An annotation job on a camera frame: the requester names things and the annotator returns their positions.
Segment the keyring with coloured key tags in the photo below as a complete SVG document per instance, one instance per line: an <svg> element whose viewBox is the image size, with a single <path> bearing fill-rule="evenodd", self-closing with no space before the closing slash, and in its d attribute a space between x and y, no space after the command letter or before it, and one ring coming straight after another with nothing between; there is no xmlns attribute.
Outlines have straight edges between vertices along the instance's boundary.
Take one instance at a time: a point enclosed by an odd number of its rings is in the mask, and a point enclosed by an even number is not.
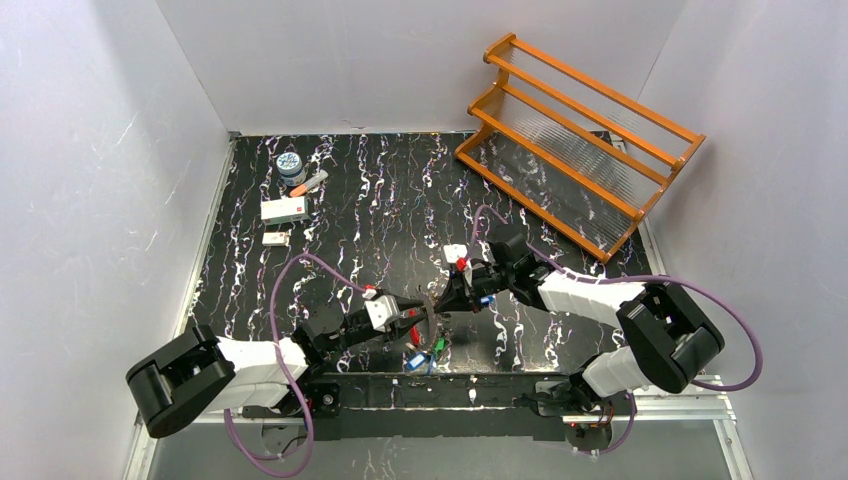
<svg viewBox="0 0 848 480"><path fill-rule="evenodd" d="M409 336L410 354L404 361L405 373L433 374L444 356L448 340L442 316L435 312L437 297L428 292L420 298L421 304L404 311L403 320Z"/></svg>

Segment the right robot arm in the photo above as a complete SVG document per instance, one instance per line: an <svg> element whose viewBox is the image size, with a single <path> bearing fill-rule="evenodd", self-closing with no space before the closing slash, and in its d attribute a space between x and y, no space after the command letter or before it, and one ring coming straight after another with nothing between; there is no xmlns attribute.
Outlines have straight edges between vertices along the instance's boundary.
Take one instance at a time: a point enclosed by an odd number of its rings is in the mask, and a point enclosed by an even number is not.
<svg viewBox="0 0 848 480"><path fill-rule="evenodd" d="M491 260L471 257L461 244L443 247L449 276L436 312L478 312L508 291L525 306L575 314L623 334L623 347L595 355L569 376L569 400L598 401L649 386L680 393L725 346L718 328L678 284L579 276L542 259L520 234L491 237L489 247Z"/></svg>

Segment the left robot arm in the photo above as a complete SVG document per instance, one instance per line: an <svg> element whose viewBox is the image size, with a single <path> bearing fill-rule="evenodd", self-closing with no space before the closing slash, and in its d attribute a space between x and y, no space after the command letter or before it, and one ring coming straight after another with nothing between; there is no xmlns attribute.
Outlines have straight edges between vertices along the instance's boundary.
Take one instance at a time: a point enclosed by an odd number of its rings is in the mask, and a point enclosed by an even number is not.
<svg viewBox="0 0 848 480"><path fill-rule="evenodd" d="M317 313L277 342L232 340L201 324L138 361L125 381L148 434L164 438L205 413L283 409L332 355L398 339L427 316L423 301L381 293L352 313Z"/></svg>

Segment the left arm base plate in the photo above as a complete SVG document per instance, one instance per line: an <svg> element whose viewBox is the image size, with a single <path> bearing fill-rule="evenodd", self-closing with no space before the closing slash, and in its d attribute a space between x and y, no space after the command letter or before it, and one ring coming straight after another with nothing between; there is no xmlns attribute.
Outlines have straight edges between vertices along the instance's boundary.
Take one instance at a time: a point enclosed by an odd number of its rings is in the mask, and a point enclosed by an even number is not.
<svg viewBox="0 0 848 480"><path fill-rule="evenodd" d="M306 405L314 419L335 418L341 410L341 387L332 381L316 381L302 387ZM303 419L303 407L293 393L273 407L247 406L241 416L248 419Z"/></svg>

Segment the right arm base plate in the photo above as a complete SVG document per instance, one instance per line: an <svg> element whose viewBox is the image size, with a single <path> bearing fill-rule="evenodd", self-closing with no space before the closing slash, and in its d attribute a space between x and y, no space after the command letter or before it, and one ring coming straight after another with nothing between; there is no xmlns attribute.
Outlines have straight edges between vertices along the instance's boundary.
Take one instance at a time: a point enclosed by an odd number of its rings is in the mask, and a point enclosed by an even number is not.
<svg viewBox="0 0 848 480"><path fill-rule="evenodd" d="M587 384L569 380L537 381L528 393L513 399L514 406L530 408L541 417L578 416L588 423L610 423L616 415L633 412L633 398L622 391L600 397Z"/></svg>

